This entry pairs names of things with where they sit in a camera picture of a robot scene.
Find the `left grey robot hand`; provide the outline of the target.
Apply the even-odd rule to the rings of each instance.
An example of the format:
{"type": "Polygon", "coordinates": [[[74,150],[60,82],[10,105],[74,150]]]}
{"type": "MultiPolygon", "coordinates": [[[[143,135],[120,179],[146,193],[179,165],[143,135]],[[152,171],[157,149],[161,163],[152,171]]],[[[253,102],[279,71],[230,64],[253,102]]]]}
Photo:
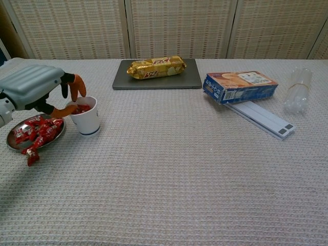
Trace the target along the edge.
{"type": "Polygon", "coordinates": [[[63,98],[71,94],[71,100],[76,101],[78,95],[87,95],[83,79],[61,68],[46,65],[27,66],[1,79],[1,124],[4,126],[12,120],[15,111],[35,109],[53,118],[63,118],[70,115],[75,106],[68,105],[57,109],[47,103],[51,91],[61,87],[63,98]]]}

